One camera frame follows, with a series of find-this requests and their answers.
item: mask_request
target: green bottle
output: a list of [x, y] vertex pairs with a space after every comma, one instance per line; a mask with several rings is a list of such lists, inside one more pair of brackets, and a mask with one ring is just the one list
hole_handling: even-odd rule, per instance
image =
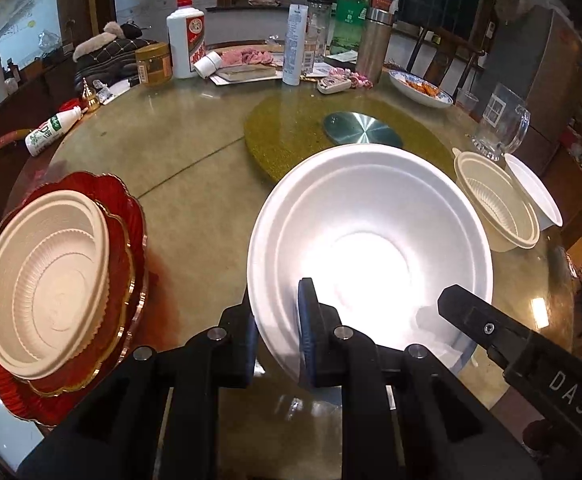
[[366, 9], [370, 0], [338, 0], [335, 27], [330, 44], [331, 54], [355, 50], [360, 46]]

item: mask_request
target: glass mug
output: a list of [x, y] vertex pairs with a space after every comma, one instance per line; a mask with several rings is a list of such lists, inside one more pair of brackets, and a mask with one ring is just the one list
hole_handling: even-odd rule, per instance
[[482, 155], [500, 160], [504, 153], [514, 152], [522, 143], [530, 120], [531, 113], [524, 107], [524, 101], [498, 83], [472, 141]]

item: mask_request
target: red cap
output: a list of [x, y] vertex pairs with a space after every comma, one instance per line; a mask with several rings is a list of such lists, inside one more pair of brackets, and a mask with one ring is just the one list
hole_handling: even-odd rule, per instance
[[193, 0], [178, 0], [178, 7], [193, 5]]

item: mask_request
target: refrigerator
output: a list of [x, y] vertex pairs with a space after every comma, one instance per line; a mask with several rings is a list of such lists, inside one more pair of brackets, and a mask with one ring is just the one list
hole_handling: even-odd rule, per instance
[[582, 44], [561, 14], [535, 6], [500, 23], [472, 93], [482, 116], [497, 83], [526, 102], [531, 123], [514, 155], [542, 176], [582, 94]]

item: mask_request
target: jar with yellow lid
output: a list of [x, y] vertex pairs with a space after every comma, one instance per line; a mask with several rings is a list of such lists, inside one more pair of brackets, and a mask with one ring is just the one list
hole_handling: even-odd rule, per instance
[[137, 73], [140, 83], [158, 85], [171, 79], [173, 70], [168, 43], [153, 43], [135, 51]]

